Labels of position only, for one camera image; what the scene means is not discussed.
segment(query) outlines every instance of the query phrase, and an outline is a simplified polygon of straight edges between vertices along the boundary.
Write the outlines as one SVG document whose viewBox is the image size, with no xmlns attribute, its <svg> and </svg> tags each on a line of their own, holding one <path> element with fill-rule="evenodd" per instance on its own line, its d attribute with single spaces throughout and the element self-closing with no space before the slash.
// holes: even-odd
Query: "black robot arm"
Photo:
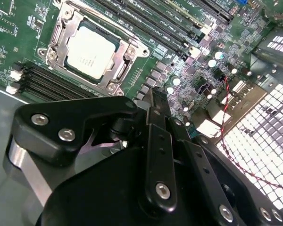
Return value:
<svg viewBox="0 0 283 226">
<path fill-rule="evenodd" d="M 75 174 L 83 149 L 127 141 Z M 205 137 L 191 141 L 166 94 L 20 107 L 7 156 L 44 206 L 42 226 L 283 225 L 283 214 Z"/>
</svg>

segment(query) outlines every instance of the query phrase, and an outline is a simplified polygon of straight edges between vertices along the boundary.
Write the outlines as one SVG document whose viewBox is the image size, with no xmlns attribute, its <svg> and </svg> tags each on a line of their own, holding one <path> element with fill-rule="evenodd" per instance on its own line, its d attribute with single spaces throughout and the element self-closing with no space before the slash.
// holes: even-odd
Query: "motherboard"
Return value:
<svg viewBox="0 0 283 226">
<path fill-rule="evenodd" d="M 0 0 L 0 86 L 31 102 L 168 93 L 172 114 L 246 95 L 283 0 Z"/>
</svg>

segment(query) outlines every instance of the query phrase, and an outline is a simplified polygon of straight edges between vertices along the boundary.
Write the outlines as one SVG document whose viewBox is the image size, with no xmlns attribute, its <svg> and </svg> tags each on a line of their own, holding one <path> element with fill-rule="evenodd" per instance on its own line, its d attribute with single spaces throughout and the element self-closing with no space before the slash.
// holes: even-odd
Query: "ventilation grille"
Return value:
<svg viewBox="0 0 283 226">
<path fill-rule="evenodd" d="M 282 85 L 278 85 L 225 136 L 225 144 L 243 168 L 283 186 Z M 217 147 L 225 154 L 220 143 Z M 283 189 L 246 176 L 278 209 L 283 208 Z"/>
<path fill-rule="evenodd" d="M 273 41 L 271 41 L 268 45 L 268 48 L 272 48 L 274 50 L 283 52 L 283 37 L 282 36 L 275 36 Z"/>
</svg>

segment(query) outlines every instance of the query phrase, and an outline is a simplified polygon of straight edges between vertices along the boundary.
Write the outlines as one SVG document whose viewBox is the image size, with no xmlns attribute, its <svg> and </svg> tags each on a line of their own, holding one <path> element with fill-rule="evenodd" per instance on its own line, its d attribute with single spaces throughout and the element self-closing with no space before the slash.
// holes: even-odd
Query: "red wire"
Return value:
<svg viewBox="0 0 283 226">
<path fill-rule="evenodd" d="M 229 94 L 230 94 L 230 85 L 229 85 L 229 82 L 228 82 L 228 78 L 225 77 L 225 85 L 226 85 L 226 104 L 225 104 L 225 109 L 224 109 L 224 112 L 226 113 L 228 107 L 229 107 Z M 268 185 L 271 185 L 271 186 L 274 186 L 276 188 L 281 188 L 283 189 L 283 186 L 281 185 L 278 185 L 278 184 L 273 184 L 265 179 L 262 179 L 260 177 L 257 177 L 255 174 L 251 173 L 251 172 L 248 172 L 245 168 L 243 168 L 232 156 L 231 156 L 231 153 L 229 152 L 229 150 L 227 149 L 226 145 L 225 145 L 225 139 L 224 139 L 224 130 L 225 130 L 225 113 L 223 115 L 223 119 L 222 119 L 222 126 L 221 126 L 221 129 L 220 129 L 220 132 L 221 132 L 221 146 L 223 147 L 223 149 L 225 150 L 225 153 L 228 157 L 228 159 L 230 161 L 232 161 L 239 169 L 242 170 L 242 172 L 244 174 L 248 174 L 252 177 L 254 177 L 256 180 L 258 181 L 263 181 L 265 182 L 266 184 Z"/>
</svg>

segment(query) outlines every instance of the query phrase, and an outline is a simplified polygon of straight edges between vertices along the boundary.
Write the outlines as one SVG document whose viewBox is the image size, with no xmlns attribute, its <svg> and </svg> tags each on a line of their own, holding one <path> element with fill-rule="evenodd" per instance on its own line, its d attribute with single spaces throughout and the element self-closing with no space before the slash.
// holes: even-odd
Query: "cpu socket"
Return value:
<svg viewBox="0 0 283 226">
<path fill-rule="evenodd" d="M 148 47 L 131 31 L 79 0 L 56 0 L 54 5 L 60 13 L 48 48 L 39 48 L 38 55 L 50 69 L 105 96 L 124 95 L 122 82 L 137 58 L 149 57 Z"/>
</svg>

